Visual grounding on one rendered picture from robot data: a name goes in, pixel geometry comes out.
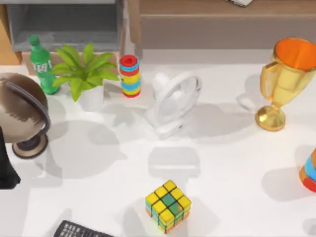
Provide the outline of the white desk fan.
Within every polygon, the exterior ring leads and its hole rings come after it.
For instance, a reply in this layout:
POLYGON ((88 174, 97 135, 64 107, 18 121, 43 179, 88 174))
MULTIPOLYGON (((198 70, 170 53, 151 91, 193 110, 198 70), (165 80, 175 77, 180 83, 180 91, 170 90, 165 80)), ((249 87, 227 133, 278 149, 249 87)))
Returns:
POLYGON ((158 73, 152 80, 154 103, 144 112, 159 139, 166 139, 191 118, 202 89, 202 80, 191 72, 173 78, 158 73))

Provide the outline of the stack of coloured rings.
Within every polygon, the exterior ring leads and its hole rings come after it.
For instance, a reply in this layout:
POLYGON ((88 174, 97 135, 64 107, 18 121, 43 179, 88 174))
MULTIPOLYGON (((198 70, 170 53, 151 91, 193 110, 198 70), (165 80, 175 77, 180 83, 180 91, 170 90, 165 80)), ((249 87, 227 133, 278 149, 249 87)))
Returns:
POLYGON ((139 60, 134 55, 124 55, 119 60, 122 92, 126 97, 133 98, 141 92, 141 76, 139 60))

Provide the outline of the green plant in white pot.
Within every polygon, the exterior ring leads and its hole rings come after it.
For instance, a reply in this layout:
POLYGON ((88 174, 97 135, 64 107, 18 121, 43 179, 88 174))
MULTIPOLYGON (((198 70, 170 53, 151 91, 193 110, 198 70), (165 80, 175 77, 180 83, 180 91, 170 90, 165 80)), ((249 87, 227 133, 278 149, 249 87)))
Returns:
POLYGON ((54 65, 51 73, 56 75, 53 86, 68 84, 71 98, 85 111, 95 111, 104 104, 104 80, 119 81, 117 66, 109 61, 110 52, 94 54, 93 44, 86 45, 82 56, 70 45, 56 48, 63 63, 54 65))

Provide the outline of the yellow puzzle cube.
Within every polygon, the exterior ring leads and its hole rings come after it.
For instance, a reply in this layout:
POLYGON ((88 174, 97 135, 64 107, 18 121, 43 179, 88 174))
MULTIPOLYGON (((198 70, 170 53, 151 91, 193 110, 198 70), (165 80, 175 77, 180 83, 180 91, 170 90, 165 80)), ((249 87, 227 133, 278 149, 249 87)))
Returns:
POLYGON ((145 198, 146 212, 164 234, 187 219, 192 202, 172 181, 148 194, 145 198))

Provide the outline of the wooden cupboard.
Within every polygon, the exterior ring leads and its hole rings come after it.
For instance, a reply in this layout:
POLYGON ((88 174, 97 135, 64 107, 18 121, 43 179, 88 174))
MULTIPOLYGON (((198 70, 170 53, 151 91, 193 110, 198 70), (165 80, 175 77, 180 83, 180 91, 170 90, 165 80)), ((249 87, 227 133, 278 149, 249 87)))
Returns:
POLYGON ((316 41, 316 0, 126 0, 131 41, 146 49, 268 49, 316 41))

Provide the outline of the green bottle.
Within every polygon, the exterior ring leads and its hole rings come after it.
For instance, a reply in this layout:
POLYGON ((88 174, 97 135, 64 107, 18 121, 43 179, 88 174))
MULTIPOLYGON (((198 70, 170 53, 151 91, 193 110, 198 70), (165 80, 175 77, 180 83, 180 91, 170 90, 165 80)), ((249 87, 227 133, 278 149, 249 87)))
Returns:
POLYGON ((55 94, 59 90, 59 86, 53 86, 56 76, 51 73, 50 53, 42 46, 37 35, 29 36, 29 44, 31 46, 30 61, 40 80, 42 90, 48 95, 55 94))

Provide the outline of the grey cabinet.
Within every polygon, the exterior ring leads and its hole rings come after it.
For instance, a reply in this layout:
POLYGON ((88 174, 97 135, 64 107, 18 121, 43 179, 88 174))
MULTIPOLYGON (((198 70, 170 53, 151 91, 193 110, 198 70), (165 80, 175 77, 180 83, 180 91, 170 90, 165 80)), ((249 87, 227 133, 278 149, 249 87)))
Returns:
POLYGON ((49 51, 63 45, 82 51, 119 51, 123 0, 0 0, 7 7, 12 49, 31 50, 36 35, 49 51))

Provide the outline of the gold trophy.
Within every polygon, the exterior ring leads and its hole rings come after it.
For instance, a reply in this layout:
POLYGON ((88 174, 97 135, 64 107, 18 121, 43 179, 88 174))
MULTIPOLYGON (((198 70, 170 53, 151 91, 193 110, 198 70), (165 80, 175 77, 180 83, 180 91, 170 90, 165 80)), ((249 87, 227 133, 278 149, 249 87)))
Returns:
POLYGON ((280 131, 286 123, 281 107, 297 97, 316 76, 316 43, 303 38, 283 38, 273 49, 270 63, 262 67, 260 91, 271 101, 255 114, 266 131, 280 131))

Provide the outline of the black keyboard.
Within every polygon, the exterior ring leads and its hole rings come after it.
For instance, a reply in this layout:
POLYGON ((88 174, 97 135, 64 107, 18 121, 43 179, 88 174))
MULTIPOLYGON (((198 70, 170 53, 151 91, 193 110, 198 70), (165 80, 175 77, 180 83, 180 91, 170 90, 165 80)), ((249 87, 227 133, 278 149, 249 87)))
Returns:
POLYGON ((63 220, 53 237, 114 237, 112 235, 98 232, 79 224, 63 220))

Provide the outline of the brown globe on stand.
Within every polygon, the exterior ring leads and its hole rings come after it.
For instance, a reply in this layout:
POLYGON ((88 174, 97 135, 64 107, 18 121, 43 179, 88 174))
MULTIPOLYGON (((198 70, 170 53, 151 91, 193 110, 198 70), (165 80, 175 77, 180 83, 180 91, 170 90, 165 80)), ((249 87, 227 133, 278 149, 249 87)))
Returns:
POLYGON ((41 155, 50 127, 48 101, 39 84, 19 73, 0 73, 0 129, 14 154, 21 159, 41 155))

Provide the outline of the white and black object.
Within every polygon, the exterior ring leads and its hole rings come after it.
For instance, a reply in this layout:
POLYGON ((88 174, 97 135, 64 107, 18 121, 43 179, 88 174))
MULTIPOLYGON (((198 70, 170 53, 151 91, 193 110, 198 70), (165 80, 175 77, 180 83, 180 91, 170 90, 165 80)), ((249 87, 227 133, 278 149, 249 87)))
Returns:
POLYGON ((225 0, 225 1, 234 5, 237 5, 239 7, 247 7, 253 2, 253 0, 225 0))

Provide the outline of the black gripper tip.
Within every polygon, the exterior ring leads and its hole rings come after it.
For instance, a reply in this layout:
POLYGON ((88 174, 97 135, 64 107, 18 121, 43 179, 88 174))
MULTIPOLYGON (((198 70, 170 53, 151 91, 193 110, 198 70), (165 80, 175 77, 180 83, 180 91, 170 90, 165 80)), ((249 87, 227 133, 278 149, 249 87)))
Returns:
POLYGON ((0 190, 12 190, 20 181, 19 175, 9 160, 4 135, 0 127, 0 190))

